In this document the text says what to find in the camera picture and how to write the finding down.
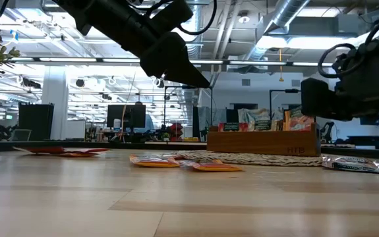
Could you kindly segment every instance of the computer monitor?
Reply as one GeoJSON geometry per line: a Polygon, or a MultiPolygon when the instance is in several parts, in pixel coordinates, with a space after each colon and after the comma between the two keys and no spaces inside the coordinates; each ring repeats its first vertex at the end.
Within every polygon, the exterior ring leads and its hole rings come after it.
{"type": "MultiPolygon", "coordinates": [[[[107,127],[113,128],[114,120],[122,120],[124,105],[107,107],[107,127]]],[[[145,128],[145,105],[127,105],[124,117],[125,128],[145,128]]]]}

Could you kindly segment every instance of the table surface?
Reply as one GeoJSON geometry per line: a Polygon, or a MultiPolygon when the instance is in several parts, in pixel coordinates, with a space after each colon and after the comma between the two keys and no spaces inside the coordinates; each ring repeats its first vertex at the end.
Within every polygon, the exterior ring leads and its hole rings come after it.
{"type": "Polygon", "coordinates": [[[164,152],[0,153],[0,236],[379,236],[379,174],[129,164],[131,153],[164,152]]]}

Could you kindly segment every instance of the silver snack bag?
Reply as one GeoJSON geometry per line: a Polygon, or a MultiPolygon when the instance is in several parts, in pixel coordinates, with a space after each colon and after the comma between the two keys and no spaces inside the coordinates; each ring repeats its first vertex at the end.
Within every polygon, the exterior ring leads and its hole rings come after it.
{"type": "Polygon", "coordinates": [[[374,172],[379,174],[379,162],[362,157],[324,156],[322,166],[340,171],[374,172]]]}

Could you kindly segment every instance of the column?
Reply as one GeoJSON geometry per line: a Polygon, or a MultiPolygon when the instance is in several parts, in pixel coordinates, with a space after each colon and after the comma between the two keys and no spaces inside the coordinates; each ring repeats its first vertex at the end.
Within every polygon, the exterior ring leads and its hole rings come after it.
{"type": "Polygon", "coordinates": [[[68,119],[69,86],[66,67],[46,66],[43,84],[43,104],[54,104],[53,122],[51,124],[52,140],[66,138],[66,121],[68,119]]]}

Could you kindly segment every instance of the orange snack bag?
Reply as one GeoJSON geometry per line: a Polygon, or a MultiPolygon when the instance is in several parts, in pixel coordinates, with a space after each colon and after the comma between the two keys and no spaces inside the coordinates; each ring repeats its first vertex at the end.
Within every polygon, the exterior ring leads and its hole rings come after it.
{"type": "Polygon", "coordinates": [[[232,172],[243,171],[241,168],[234,165],[223,164],[219,159],[214,159],[210,163],[193,163],[192,167],[199,171],[213,171],[213,172],[232,172]]]}
{"type": "Polygon", "coordinates": [[[163,167],[163,168],[173,168],[179,167],[178,162],[175,161],[173,157],[163,156],[163,155],[131,155],[129,160],[132,164],[142,166],[142,167],[163,167]]]}

